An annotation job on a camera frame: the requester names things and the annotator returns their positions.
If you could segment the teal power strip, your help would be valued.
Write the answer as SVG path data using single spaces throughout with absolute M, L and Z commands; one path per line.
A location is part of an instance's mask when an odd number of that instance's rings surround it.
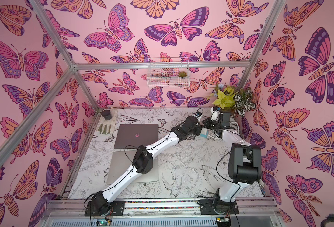
M 200 136 L 203 137 L 203 138 L 208 138 L 208 136 L 209 136 L 208 129 L 202 128 L 202 130 L 200 132 Z

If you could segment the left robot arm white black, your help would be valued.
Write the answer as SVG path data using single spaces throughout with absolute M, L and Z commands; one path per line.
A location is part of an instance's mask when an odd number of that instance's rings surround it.
M 188 116 L 182 123 L 173 127 L 171 131 L 159 141 L 151 145 L 140 145 L 136 154 L 130 159 L 128 169 L 109 187 L 88 197 L 90 200 L 85 207 L 86 217 L 98 217 L 110 214 L 112 203 L 118 195 L 134 180 L 149 173 L 153 169 L 153 160 L 164 150 L 186 140 L 191 134 L 200 135 L 203 126 L 200 124 L 203 111 L 201 108 L 194 115 Z

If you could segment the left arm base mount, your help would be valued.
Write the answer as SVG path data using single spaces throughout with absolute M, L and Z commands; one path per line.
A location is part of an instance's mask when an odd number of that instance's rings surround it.
M 114 201 L 112 203 L 105 202 L 102 205 L 97 205 L 96 202 L 88 202 L 85 217 L 101 217 L 111 216 L 117 217 L 122 216 L 124 213 L 125 201 Z

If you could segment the dark grey laptop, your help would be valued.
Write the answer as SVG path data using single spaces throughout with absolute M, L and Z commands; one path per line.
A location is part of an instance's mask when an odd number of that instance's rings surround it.
M 158 124 L 121 124 L 114 149 L 124 149 L 127 145 L 147 146 L 158 140 Z

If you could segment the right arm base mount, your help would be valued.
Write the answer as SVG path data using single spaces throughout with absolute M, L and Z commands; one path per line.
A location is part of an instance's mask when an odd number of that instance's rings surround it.
M 236 202 L 224 202 L 220 200 L 200 199 L 198 206 L 202 215 L 226 215 L 239 214 L 238 205 Z

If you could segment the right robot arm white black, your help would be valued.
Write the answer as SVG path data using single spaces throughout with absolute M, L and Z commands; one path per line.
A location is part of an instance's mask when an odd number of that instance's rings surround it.
M 238 124 L 233 127 L 229 111 L 219 107 L 211 108 L 211 116 L 204 121 L 204 128 L 212 132 L 227 144 L 228 178 L 226 183 L 217 189 L 215 204 L 232 205 L 236 197 L 247 186 L 261 180 L 261 148 L 247 142 L 240 135 Z

